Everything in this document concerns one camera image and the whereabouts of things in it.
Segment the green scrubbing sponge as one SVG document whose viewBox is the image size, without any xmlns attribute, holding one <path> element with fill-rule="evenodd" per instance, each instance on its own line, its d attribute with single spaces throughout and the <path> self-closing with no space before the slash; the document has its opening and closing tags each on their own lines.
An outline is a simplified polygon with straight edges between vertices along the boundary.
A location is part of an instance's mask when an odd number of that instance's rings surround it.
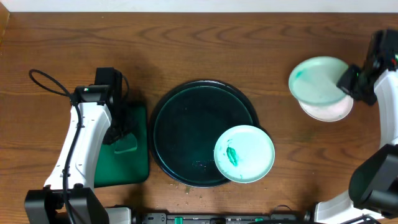
<svg viewBox="0 0 398 224">
<path fill-rule="evenodd" d="M 135 135 L 129 133 L 114 143 L 114 153 L 122 154 L 135 151 L 138 147 Z"/>
</svg>

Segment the white plate with green stain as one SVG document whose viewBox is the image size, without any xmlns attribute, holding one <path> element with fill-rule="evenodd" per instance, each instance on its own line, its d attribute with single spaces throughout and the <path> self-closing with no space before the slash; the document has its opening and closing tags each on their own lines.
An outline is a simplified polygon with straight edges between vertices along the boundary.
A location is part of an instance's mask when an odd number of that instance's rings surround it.
<svg viewBox="0 0 398 224">
<path fill-rule="evenodd" d="M 298 103 L 304 112 L 312 118 L 324 122 L 335 122 L 349 115 L 353 108 L 354 100 L 350 96 L 345 96 L 339 102 L 326 106 L 313 106 L 301 101 Z"/>
</svg>

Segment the mint green plate top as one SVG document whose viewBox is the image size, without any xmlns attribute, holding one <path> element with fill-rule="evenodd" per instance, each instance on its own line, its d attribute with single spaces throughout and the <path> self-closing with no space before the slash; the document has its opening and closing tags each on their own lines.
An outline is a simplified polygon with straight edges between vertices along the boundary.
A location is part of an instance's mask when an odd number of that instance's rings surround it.
<svg viewBox="0 0 398 224">
<path fill-rule="evenodd" d="M 298 64 L 289 76 L 289 90 L 302 103 L 313 106 L 331 105 L 346 94 L 336 84 L 348 64 L 338 58 L 321 56 Z"/>
</svg>

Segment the mint green plate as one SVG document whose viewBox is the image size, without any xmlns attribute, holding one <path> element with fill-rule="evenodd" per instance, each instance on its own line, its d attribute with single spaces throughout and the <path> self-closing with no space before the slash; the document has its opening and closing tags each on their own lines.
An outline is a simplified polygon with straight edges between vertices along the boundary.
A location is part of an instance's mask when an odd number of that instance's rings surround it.
<svg viewBox="0 0 398 224">
<path fill-rule="evenodd" d="M 348 64 L 338 58 L 321 56 L 298 64 L 289 76 L 289 90 L 302 103 L 313 106 L 331 105 L 346 94 L 336 84 Z"/>
<path fill-rule="evenodd" d="M 262 179 L 275 161 L 275 147 L 269 135 L 250 125 L 225 131 L 214 151 L 216 167 L 228 180 L 248 184 Z"/>
</svg>

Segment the black rectangular water tray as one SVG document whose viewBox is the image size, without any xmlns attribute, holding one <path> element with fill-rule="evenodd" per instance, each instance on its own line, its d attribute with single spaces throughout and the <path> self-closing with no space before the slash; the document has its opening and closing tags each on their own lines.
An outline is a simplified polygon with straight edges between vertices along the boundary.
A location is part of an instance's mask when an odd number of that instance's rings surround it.
<svg viewBox="0 0 398 224">
<path fill-rule="evenodd" d="M 95 187 L 138 184 L 149 176 L 147 148 L 147 110 L 141 105 L 131 105 L 137 126 L 132 133 L 137 139 L 135 151 L 114 153 L 114 143 L 101 146 L 95 172 Z"/>
</svg>

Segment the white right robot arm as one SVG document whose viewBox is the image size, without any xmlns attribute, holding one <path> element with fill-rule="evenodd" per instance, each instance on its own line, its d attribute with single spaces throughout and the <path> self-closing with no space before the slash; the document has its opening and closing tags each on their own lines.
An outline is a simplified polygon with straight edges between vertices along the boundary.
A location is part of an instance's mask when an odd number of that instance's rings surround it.
<svg viewBox="0 0 398 224">
<path fill-rule="evenodd" d="M 359 223 L 397 218 L 397 69 L 374 84 L 381 126 L 379 150 L 353 173 L 348 190 L 315 206 L 315 223 Z"/>
</svg>

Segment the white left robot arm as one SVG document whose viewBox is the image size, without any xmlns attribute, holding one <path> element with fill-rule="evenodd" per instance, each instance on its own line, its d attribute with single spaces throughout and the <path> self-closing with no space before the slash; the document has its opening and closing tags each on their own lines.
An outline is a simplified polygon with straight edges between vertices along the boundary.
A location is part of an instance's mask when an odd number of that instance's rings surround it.
<svg viewBox="0 0 398 224">
<path fill-rule="evenodd" d="M 133 223 L 131 208 L 105 208 L 94 193 L 101 145 L 122 99 L 120 84 L 78 86 L 70 97 L 71 120 L 62 151 L 41 190 L 29 190 L 30 223 Z"/>
</svg>

